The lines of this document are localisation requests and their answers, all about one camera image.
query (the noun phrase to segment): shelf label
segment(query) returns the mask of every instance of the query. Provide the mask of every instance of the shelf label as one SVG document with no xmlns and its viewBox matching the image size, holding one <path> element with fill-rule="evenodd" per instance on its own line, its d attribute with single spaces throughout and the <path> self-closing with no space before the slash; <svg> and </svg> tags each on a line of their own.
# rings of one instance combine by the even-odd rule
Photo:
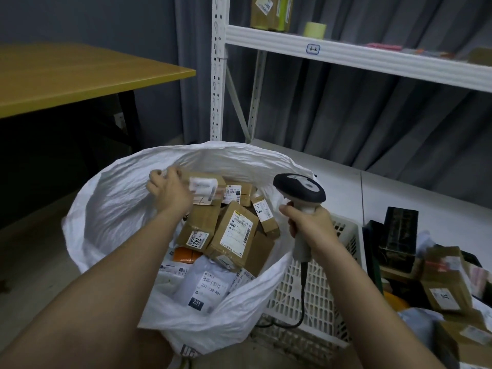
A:
<svg viewBox="0 0 492 369">
<path fill-rule="evenodd" d="M 321 47 L 317 44 L 308 44 L 306 47 L 306 53 L 307 54 L 314 54 L 318 55 Z"/>
</svg>

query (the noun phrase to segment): perforated metal post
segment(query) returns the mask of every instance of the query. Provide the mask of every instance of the perforated metal post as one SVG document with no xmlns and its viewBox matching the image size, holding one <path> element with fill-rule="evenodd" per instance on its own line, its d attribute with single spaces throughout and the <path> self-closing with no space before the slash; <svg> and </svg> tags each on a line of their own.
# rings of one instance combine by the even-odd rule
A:
<svg viewBox="0 0 492 369">
<path fill-rule="evenodd" d="M 229 24 L 229 1 L 212 0 L 212 70 L 210 88 L 210 140 L 222 140 L 227 54 L 225 34 Z"/>
<path fill-rule="evenodd" d="M 263 85 L 263 76 L 265 74 L 265 64 L 267 62 L 267 52 L 259 50 L 256 55 L 256 67 L 254 70 L 253 94 L 251 96 L 251 105 L 249 106 L 248 131 L 251 139 L 254 139 L 256 129 L 256 119 L 258 117 L 258 106 L 261 98 L 261 87 Z"/>
</svg>

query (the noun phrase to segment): tape roll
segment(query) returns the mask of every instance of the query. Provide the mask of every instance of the tape roll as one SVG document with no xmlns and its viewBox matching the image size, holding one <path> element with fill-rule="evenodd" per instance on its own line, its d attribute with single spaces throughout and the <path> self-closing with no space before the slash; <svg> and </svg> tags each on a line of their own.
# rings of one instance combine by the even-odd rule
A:
<svg viewBox="0 0 492 369">
<path fill-rule="evenodd" d="M 312 37 L 314 39 L 323 39 L 325 36 L 326 24 L 307 22 L 304 28 L 304 37 Z"/>
</svg>

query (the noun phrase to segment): orange package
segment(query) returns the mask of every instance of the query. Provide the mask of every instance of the orange package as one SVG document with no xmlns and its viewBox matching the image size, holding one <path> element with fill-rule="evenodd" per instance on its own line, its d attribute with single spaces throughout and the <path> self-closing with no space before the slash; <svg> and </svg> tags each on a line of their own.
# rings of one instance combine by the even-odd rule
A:
<svg viewBox="0 0 492 369">
<path fill-rule="evenodd" d="M 176 248 L 174 250 L 173 262 L 193 264 L 203 254 L 191 248 Z"/>
</svg>

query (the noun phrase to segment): floor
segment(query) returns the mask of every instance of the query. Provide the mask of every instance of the floor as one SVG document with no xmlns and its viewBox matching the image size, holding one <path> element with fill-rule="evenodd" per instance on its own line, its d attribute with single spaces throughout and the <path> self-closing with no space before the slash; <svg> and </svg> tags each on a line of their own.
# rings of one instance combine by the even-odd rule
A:
<svg viewBox="0 0 492 369">
<path fill-rule="evenodd" d="M 79 275 L 61 230 L 65 211 L 20 235 L 0 242 L 0 352 L 60 291 Z M 194 360 L 194 368 L 262 369 L 304 366 L 252 342 L 225 348 Z"/>
</svg>

